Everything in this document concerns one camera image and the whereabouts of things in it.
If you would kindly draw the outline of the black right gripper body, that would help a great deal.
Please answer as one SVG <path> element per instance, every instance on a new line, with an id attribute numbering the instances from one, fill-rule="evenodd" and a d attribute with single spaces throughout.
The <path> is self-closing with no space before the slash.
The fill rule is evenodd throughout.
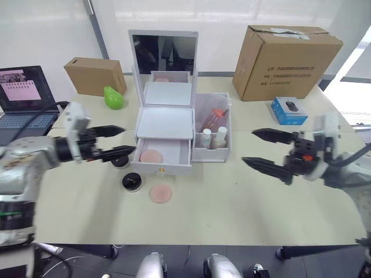
<path id="1" fill-rule="evenodd" d="M 292 133 L 293 149 L 285 157 L 285 168 L 294 175 L 306 175 L 313 172 L 317 165 L 315 141 L 304 138 L 303 132 Z"/>

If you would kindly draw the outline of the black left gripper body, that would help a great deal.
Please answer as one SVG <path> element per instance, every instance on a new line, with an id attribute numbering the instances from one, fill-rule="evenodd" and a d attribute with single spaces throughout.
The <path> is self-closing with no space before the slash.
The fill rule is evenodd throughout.
<path id="1" fill-rule="evenodd" d="M 93 161 L 101 159 L 101 149 L 96 146 L 97 138 L 100 137 L 100 128 L 91 127 L 78 133 L 78 148 L 83 160 Z"/>

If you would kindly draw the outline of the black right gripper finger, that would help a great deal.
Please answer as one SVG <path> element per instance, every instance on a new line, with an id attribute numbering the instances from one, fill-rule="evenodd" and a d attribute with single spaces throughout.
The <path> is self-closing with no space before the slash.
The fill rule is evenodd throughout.
<path id="1" fill-rule="evenodd" d="M 253 130 L 252 134 L 264 141 L 273 143 L 291 143 L 295 139 L 295 133 L 289 133 L 271 128 Z"/>
<path id="2" fill-rule="evenodd" d="M 286 185 L 292 183 L 293 172 L 286 167 L 276 165 L 273 161 L 256 157 L 242 157 L 242 160 L 251 168 L 265 175 L 277 178 Z"/>

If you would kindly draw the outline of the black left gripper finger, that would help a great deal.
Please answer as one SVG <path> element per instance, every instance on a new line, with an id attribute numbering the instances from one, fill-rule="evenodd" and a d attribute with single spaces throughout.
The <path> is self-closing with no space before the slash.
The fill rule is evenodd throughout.
<path id="1" fill-rule="evenodd" d="M 118 134 L 121 134 L 125 131 L 124 128 L 116 125 L 107 125 L 107 126 L 98 126 L 94 127 L 94 132 L 96 137 L 114 137 Z"/>
<path id="2" fill-rule="evenodd" d="M 123 156 L 129 156 L 135 150 L 136 147 L 134 146 L 122 145 L 107 151 L 100 151 L 98 159 L 102 160 L 103 162 L 109 162 L 112 160 L 117 160 Z"/>

